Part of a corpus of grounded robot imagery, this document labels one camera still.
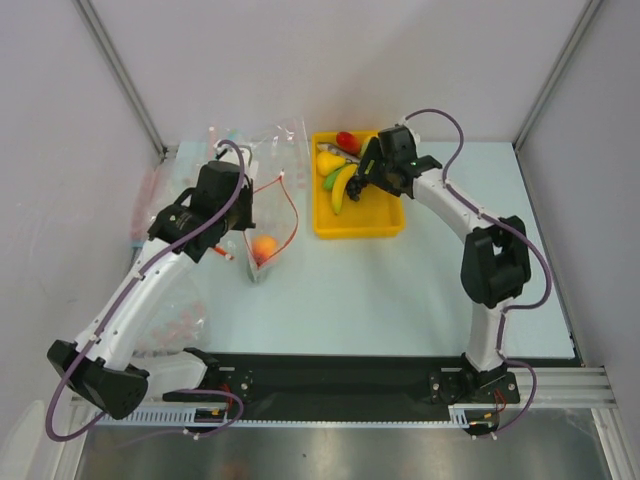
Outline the yellow toy banana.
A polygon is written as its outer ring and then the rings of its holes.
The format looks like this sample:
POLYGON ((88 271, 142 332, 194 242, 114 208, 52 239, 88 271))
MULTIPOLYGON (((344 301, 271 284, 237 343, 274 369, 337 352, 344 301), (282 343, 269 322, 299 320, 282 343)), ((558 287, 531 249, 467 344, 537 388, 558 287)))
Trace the yellow toy banana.
POLYGON ((344 166, 335 176, 334 184, 331 190, 331 207, 335 215, 341 213, 343 205, 343 197, 350 179, 356 174, 358 166, 349 164, 344 166))

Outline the clear orange-zipper zip bag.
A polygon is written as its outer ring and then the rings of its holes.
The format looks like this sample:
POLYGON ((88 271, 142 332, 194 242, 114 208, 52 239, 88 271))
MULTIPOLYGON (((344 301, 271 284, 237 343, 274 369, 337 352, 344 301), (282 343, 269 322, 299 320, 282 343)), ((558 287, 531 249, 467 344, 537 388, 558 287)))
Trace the clear orange-zipper zip bag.
POLYGON ((298 232, 300 216, 285 180, 285 171, 281 170, 273 180, 254 190, 255 226, 243 234, 248 276, 254 284, 262 283, 267 278, 269 271, 291 245, 298 232), (259 235, 270 235, 278 241, 278 251, 262 265, 255 263, 251 253, 252 239, 259 235))

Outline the peach toy fruit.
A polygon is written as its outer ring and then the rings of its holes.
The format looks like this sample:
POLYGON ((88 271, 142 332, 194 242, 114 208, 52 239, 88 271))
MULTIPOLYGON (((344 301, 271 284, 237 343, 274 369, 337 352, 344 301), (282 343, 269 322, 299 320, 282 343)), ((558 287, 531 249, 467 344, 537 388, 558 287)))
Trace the peach toy fruit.
POLYGON ((252 239, 251 253, 257 265, 266 263, 278 251, 278 241, 270 235, 259 235, 252 239))

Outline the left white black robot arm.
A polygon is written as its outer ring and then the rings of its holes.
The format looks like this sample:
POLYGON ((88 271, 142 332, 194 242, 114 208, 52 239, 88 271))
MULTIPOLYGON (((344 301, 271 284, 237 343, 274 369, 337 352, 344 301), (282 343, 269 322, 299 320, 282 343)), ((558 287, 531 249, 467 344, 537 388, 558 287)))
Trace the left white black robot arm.
POLYGON ((120 420, 147 397, 188 390, 214 397, 214 358, 195 348, 135 363, 139 336, 169 290, 231 230, 253 227, 253 185, 243 161, 205 164, 195 187, 161 210, 136 264, 91 324, 71 341, 57 340, 47 358, 71 389, 120 420))

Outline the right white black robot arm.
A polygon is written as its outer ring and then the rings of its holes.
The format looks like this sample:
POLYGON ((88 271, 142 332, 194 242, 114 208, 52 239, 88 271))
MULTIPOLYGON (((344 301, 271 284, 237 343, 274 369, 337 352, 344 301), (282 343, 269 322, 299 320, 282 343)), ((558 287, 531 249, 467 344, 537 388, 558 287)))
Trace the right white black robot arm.
POLYGON ((484 401, 497 389, 492 371, 505 363, 506 314, 531 279, 524 222, 492 216, 465 198, 448 178, 450 165, 420 156, 413 132, 404 125, 382 130, 364 145, 356 177, 429 208, 463 244, 460 280, 472 302, 464 356, 472 369, 461 376, 461 388, 469 399, 484 401))

